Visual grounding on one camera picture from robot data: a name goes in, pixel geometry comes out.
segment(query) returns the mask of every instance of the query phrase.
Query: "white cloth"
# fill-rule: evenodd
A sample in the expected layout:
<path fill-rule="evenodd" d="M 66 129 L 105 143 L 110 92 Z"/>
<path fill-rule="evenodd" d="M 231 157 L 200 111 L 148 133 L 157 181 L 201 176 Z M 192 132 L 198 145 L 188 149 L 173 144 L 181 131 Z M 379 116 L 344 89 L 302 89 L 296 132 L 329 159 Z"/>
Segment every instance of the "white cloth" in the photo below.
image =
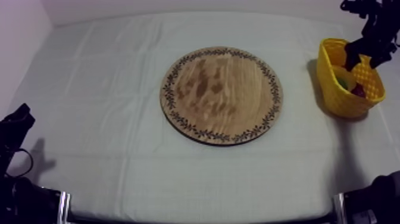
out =
<path fill-rule="evenodd" d="M 387 104 L 364 120 L 336 122 L 315 100 L 309 71 L 315 72 L 320 41 L 354 40 L 360 32 L 245 13 L 142 15 L 59 27 L 10 111 L 22 102 L 32 108 L 36 123 L 24 147 L 41 139 L 44 161 L 55 163 L 38 184 L 72 193 L 74 212 L 177 223 L 320 216 L 332 209 L 333 194 L 400 169 L 399 66 L 382 67 Z M 168 68 L 209 46 L 249 51 L 279 77 L 282 112 L 262 137 L 236 147 L 206 146 L 163 116 L 159 91 Z"/>

